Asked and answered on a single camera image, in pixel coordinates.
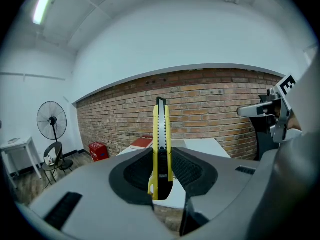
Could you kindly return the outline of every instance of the brick wall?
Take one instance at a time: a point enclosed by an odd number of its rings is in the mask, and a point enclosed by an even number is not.
[[[140,78],[103,90],[77,103],[84,148],[94,141],[111,156],[153,132],[158,96],[167,99],[172,139],[215,138],[233,158],[252,159],[256,135],[237,108],[260,102],[281,78],[241,69],[178,71]]]

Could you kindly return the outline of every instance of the white table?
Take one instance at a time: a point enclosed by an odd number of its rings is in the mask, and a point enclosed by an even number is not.
[[[228,153],[223,149],[222,146],[214,138],[203,138],[203,139],[173,139],[171,141],[172,147],[186,148],[202,153],[206,153],[213,156],[230,158]],[[136,151],[127,147],[124,151],[118,154],[123,155]],[[170,195],[166,200],[154,200],[153,203],[159,206],[165,206],[170,208],[183,209],[186,202],[186,192],[180,182],[177,179],[173,179],[173,187]]]
[[[38,165],[39,169],[41,168],[41,161],[40,161],[40,158],[37,154],[37,150],[36,150],[36,147],[35,147],[35,144],[34,144],[32,137],[28,136],[28,137],[20,138],[15,143],[8,144],[8,142],[6,142],[0,146],[1,152],[4,152],[8,156],[8,160],[13,165],[15,173],[19,176],[17,166],[16,166],[15,161],[13,160],[12,155],[11,155],[12,151],[18,150],[18,149],[25,149],[26,150],[36,174],[39,176],[40,179],[42,179],[42,176],[37,168],[37,165]]]

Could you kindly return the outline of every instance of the floor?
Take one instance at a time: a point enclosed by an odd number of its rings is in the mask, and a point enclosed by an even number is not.
[[[73,161],[72,170],[93,162],[91,157],[85,152],[73,154],[68,156],[67,159]],[[66,170],[65,172],[67,175],[72,173],[70,170]],[[42,179],[37,176],[35,171],[31,171],[14,178],[14,182],[18,187],[16,190],[16,196],[20,203],[28,206],[35,198],[40,196],[43,191],[46,191],[51,187],[44,171],[40,170],[40,173],[42,175]],[[65,177],[65,174],[62,170],[57,170],[57,175],[55,173],[54,177],[57,182],[59,182],[59,179]],[[154,205],[154,213],[169,230],[171,230],[176,236],[179,236],[183,209]]]
[[[71,156],[68,156],[66,159],[73,161],[72,170],[75,170],[81,166],[92,163],[92,158],[86,153],[76,153]],[[51,185],[45,172],[40,170],[42,178],[39,178],[35,171],[25,173],[19,177],[14,178],[14,182],[18,189],[16,190],[16,195],[20,203],[28,206],[35,198],[40,196],[45,189],[49,189]],[[66,170],[65,173],[68,175],[72,173],[70,170]],[[59,181],[59,179],[65,177],[65,174],[62,170],[57,170],[54,173],[54,178]]]

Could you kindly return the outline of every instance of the ceiling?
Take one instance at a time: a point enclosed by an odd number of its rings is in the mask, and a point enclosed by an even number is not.
[[[50,0],[41,25],[32,22],[37,1],[26,1],[16,29],[77,54],[121,14],[151,0]],[[295,10],[289,0],[221,1],[250,6],[276,21]]]

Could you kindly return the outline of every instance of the red box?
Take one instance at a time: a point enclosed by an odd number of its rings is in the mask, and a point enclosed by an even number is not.
[[[99,142],[91,143],[89,149],[94,162],[109,158],[107,147]]]

